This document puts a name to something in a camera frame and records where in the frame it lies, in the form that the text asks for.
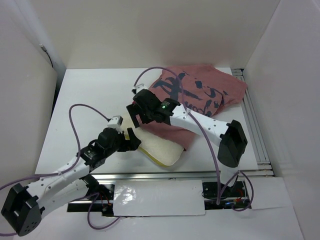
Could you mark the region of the cream yellow pillow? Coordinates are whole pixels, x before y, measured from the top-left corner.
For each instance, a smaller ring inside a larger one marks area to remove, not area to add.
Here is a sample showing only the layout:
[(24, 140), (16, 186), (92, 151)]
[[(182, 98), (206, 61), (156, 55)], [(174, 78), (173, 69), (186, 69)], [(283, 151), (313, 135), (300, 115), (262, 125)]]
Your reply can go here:
[(128, 114), (124, 114), (122, 118), (121, 128), (124, 131), (125, 138), (129, 139), (127, 128), (132, 128), (135, 136), (141, 140), (138, 150), (151, 161), (161, 167), (170, 167), (179, 160), (184, 151), (182, 146), (141, 128), (135, 128)]

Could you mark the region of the red printed pillowcase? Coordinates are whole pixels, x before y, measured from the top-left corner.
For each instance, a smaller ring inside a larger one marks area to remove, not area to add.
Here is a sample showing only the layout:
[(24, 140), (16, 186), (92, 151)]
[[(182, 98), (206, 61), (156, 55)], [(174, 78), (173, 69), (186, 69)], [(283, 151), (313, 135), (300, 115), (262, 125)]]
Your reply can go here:
[(246, 89), (245, 82), (208, 64), (170, 66), (149, 87), (160, 101), (170, 98), (211, 118), (240, 103)]

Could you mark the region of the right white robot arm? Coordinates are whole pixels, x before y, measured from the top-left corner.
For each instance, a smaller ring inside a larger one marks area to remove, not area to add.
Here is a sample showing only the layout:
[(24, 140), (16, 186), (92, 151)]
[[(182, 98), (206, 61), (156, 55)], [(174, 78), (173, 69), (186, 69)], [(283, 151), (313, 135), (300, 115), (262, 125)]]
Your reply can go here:
[(133, 103), (126, 107), (136, 128), (140, 124), (152, 122), (180, 127), (218, 147), (217, 161), (221, 163), (218, 190), (223, 196), (230, 196), (236, 189), (239, 163), (248, 140), (240, 122), (225, 122), (210, 118), (170, 98), (160, 101), (155, 94), (145, 88), (134, 88)]

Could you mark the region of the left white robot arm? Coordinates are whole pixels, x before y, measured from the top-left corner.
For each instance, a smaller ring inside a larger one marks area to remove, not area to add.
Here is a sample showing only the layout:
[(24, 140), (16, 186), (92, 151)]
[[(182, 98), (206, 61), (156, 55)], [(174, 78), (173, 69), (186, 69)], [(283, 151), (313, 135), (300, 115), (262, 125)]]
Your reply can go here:
[(135, 151), (141, 144), (132, 128), (128, 137), (114, 128), (105, 128), (74, 159), (50, 174), (37, 175), (36, 181), (22, 186), (19, 180), (9, 184), (10, 190), (1, 209), (2, 216), (23, 237), (32, 232), (49, 213), (72, 202), (92, 200), (105, 187), (91, 172), (103, 165), (116, 152)]

